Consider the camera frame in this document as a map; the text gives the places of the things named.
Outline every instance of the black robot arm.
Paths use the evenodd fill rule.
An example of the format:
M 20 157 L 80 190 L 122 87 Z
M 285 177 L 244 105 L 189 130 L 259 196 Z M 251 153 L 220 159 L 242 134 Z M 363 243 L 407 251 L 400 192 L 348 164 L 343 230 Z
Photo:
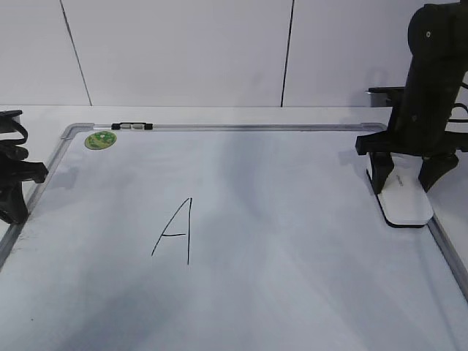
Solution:
M 375 194 L 393 169 L 391 152 L 423 157 L 419 180 L 428 191 L 456 167 L 456 150 L 468 151 L 468 134 L 445 131 L 468 71 L 468 1 L 425 5 L 411 20 L 408 43 L 412 62 L 387 130 L 356 140 L 374 163 Z
M 20 139 L 0 140 L 0 219 L 22 223 L 28 217 L 22 182 L 43 183 L 48 174 L 43 163 L 24 162 L 28 151 L 19 145 L 28 140 L 28 132 L 18 122 L 20 110 L 0 112 L 0 133 L 19 132 Z

